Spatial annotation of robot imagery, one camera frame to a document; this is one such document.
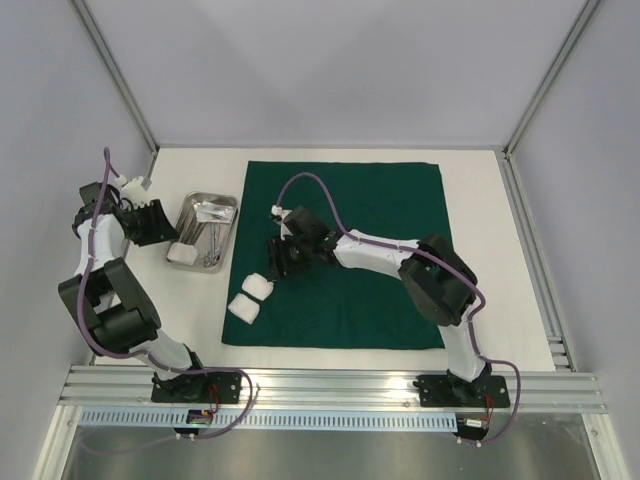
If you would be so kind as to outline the surgical scissors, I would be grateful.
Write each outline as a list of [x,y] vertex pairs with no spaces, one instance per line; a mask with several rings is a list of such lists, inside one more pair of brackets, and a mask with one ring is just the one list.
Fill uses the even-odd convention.
[[209,223],[209,244],[202,260],[202,266],[205,268],[212,268],[219,262],[221,255],[220,228],[219,223]]

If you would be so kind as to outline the clear sterile packet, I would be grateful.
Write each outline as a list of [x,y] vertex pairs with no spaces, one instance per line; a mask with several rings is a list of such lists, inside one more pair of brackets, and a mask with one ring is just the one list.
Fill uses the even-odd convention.
[[231,224],[236,214],[236,207],[203,201],[195,207],[195,212],[199,223]]

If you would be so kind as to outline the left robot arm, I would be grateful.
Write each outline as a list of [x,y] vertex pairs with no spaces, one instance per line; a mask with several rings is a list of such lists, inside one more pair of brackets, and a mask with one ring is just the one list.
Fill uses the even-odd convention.
[[58,294],[82,337],[98,356],[135,358],[153,368],[161,381],[174,380],[186,400],[209,389],[195,353],[162,330],[160,315],[125,260],[126,247],[149,246],[178,238],[161,202],[136,204],[106,182],[79,190],[83,205],[72,230],[80,240],[80,260]]

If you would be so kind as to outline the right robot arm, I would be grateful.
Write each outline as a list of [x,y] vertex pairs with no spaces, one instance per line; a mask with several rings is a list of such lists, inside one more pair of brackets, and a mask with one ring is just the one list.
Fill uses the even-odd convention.
[[280,233],[268,241],[269,270],[277,280],[305,273],[314,264],[358,269],[402,282],[419,314],[438,326],[448,356],[447,375],[456,401],[475,404],[487,392],[488,362],[473,348],[464,324],[476,301],[477,277],[447,241],[392,240],[352,229],[332,230],[310,209],[271,207]]

